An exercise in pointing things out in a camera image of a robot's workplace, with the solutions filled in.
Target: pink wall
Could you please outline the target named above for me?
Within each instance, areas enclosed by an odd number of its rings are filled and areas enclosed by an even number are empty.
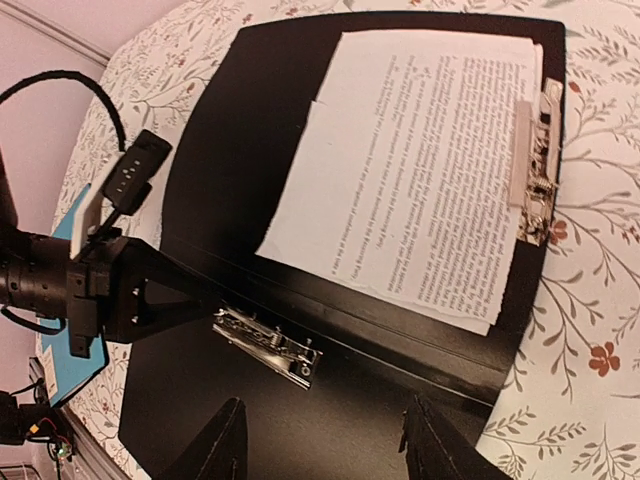
[[[54,68],[100,78],[100,67],[1,15],[0,32],[0,91]],[[0,148],[23,230],[50,233],[64,172],[90,99],[91,93],[81,85],[56,81],[34,85],[0,107]],[[31,332],[0,318],[0,390],[14,391],[28,384],[34,345]],[[0,448],[1,463],[30,462],[30,458],[28,448]]]
[[[21,0],[43,17],[112,55],[186,0]]]

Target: tablecloth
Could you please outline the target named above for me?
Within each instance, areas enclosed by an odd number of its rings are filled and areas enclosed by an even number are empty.
[[[102,85],[129,139],[173,145],[243,26],[362,10],[446,10],[567,26],[566,138],[556,218],[531,324],[478,444],[515,479],[640,479],[640,1],[191,0],[125,44]],[[116,152],[97,101],[64,180],[56,223]],[[124,233],[158,247],[171,160]],[[118,441],[130,347],[71,402],[107,453],[148,478]]]

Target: blue folder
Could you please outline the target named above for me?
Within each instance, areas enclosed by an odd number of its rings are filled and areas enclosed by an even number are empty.
[[[78,209],[78,205],[88,190],[89,185],[80,192],[80,195],[78,195],[78,198],[73,202],[73,205],[53,233],[54,237],[67,240],[71,239],[73,217]],[[58,328],[60,322],[59,320],[40,319],[40,324]],[[109,363],[109,356],[102,335],[94,339],[91,343],[89,358],[72,357],[69,351],[69,332],[67,330],[68,324],[67,328],[57,335],[41,336],[42,351],[46,352],[49,347],[51,347],[52,350],[58,391],[49,398],[49,401],[51,406],[56,407],[60,407],[69,401],[75,393],[100,373]]]

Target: paper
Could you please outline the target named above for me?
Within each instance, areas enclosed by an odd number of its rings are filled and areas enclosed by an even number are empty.
[[[258,254],[486,334],[520,210],[507,206],[531,40],[343,35]]]
[[[51,345],[44,351],[42,356],[42,368],[44,369],[44,383],[47,387],[47,394],[52,398],[58,393],[58,381],[56,380],[56,367],[53,363],[53,349]]]

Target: floral tablecloth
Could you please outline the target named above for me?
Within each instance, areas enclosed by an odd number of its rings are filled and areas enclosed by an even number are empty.
[[[177,145],[237,30],[361,10],[447,10],[560,20],[568,29],[566,139],[556,220],[530,328],[478,449],[516,479],[640,479],[640,0],[191,0],[141,32],[102,78],[129,138]],[[94,101],[56,223],[116,152]],[[125,233],[160,243],[169,161]],[[118,441],[128,346],[71,406],[132,478]]]

